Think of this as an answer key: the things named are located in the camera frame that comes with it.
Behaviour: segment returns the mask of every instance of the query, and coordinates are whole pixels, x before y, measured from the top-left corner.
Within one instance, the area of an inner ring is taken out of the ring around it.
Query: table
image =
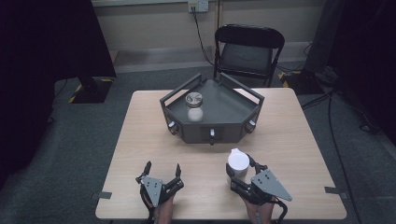
[[[150,176],[168,182],[180,164],[185,187],[174,200],[174,219],[248,219],[246,207],[229,190],[225,163],[238,147],[266,164],[293,197],[286,219],[343,219],[346,209],[292,89],[253,89],[265,97],[256,130],[236,144],[185,144],[167,130],[160,99],[170,91],[134,92],[114,151],[96,215],[102,219],[148,217],[139,185],[148,161]],[[253,176],[250,168],[247,176]],[[282,209],[276,206],[273,218]]]

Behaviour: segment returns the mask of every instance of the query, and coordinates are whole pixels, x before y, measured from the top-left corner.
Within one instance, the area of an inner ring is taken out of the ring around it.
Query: small jar
[[[191,122],[199,122],[204,119],[204,110],[202,107],[202,94],[199,92],[190,92],[186,96],[187,116]]]

